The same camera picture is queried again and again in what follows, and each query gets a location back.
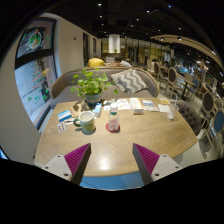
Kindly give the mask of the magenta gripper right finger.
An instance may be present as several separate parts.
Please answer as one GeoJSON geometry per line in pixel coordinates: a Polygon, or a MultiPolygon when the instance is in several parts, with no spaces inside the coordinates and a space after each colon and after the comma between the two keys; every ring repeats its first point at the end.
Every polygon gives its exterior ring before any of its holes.
{"type": "Polygon", "coordinates": [[[152,172],[160,156],[144,146],[134,143],[132,153],[136,160],[142,181],[145,185],[153,182],[152,172]]]}

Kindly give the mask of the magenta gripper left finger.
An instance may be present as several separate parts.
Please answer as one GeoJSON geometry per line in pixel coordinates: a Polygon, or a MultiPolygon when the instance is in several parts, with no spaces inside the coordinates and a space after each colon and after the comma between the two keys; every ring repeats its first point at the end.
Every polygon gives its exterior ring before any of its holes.
{"type": "Polygon", "coordinates": [[[91,144],[85,144],[64,156],[72,173],[71,181],[79,185],[91,155],[91,144]]]}

